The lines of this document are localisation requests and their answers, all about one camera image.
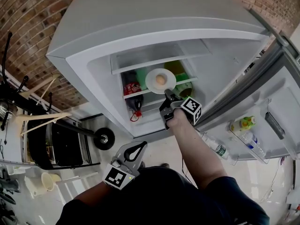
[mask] white plate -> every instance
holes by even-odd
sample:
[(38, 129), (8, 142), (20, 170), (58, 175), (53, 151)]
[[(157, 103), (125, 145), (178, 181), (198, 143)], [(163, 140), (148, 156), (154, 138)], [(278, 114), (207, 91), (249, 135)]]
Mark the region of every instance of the white plate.
[[(166, 83), (164, 85), (160, 85), (156, 82), (157, 75), (162, 75), (166, 79)], [(164, 94), (166, 89), (173, 90), (175, 88), (176, 77), (167, 69), (157, 68), (147, 74), (145, 82), (151, 92)]]

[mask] forearm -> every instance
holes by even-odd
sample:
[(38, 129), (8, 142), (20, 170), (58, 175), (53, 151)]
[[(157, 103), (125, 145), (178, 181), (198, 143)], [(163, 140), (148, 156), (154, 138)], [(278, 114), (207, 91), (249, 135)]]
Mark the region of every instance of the forearm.
[(171, 129), (185, 164), (199, 188), (205, 188), (214, 179), (226, 176), (218, 156), (205, 144), (186, 118)]
[(113, 188), (111, 188), (104, 182), (100, 182), (98, 185), (79, 194), (74, 199), (78, 199), (86, 205), (94, 207), (98, 205), (105, 196), (110, 194), (112, 190)]

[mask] brick wall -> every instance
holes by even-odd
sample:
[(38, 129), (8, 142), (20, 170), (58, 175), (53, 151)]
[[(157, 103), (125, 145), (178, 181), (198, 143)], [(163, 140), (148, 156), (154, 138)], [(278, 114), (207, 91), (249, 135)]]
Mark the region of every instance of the brick wall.
[[(241, 0), (246, 8), (262, 14), (277, 31), (288, 35), (300, 21), (300, 0)], [(0, 0), (0, 49), (8, 31), (13, 33), (7, 55), (7, 70), (19, 81), (25, 75), (32, 88), (59, 71), (45, 57), (51, 38), (72, 0)], [(86, 102), (63, 77), (50, 88), (53, 104), (66, 109)]]
[[(28, 75), (28, 88), (53, 74), (59, 74), (45, 54), (58, 23), (71, 2), (72, 0), (0, 0), (2, 53), (8, 31), (13, 33), (6, 69), (19, 81)], [(53, 105), (60, 109), (86, 102), (63, 76), (53, 83), (50, 91), (53, 92)]]
[(292, 34), (300, 22), (300, 0), (240, 0), (245, 8), (260, 13), (277, 32)]

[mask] wheel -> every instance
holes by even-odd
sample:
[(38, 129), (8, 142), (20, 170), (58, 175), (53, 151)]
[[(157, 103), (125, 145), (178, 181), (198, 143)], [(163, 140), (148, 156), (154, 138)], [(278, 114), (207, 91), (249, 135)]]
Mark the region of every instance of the wheel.
[(109, 128), (100, 128), (95, 132), (95, 135), (98, 138), (94, 138), (94, 144), (100, 150), (109, 150), (114, 145), (114, 133)]

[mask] open refrigerator door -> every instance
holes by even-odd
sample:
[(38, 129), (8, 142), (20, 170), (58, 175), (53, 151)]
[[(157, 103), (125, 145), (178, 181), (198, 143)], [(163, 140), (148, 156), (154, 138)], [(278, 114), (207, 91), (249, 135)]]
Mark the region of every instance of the open refrigerator door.
[(300, 153), (299, 52), (277, 40), (245, 76), (204, 114), (196, 126), (235, 160)]

